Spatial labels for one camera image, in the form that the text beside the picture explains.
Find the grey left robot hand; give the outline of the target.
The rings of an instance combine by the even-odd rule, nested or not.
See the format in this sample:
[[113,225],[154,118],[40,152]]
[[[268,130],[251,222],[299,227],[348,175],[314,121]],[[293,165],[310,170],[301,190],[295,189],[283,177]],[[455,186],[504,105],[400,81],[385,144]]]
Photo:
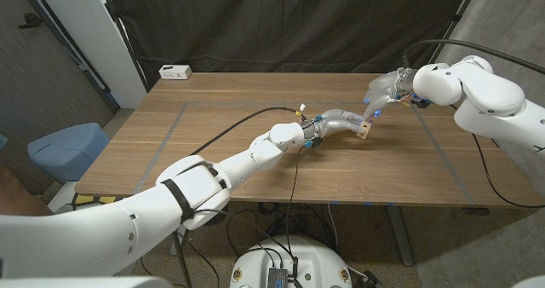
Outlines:
[[305,140],[303,146],[309,148],[317,147],[328,133],[337,130],[351,130],[358,137],[365,139],[371,122],[355,112],[330,109],[312,120],[304,119],[301,127]]

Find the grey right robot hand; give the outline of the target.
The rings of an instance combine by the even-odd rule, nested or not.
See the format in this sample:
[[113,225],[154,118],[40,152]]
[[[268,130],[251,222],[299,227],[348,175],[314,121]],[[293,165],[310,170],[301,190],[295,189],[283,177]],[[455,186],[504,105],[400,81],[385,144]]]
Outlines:
[[402,101],[412,94],[415,75],[416,69],[400,67],[373,79],[364,96],[367,105],[364,119],[372,119],[387,104]]

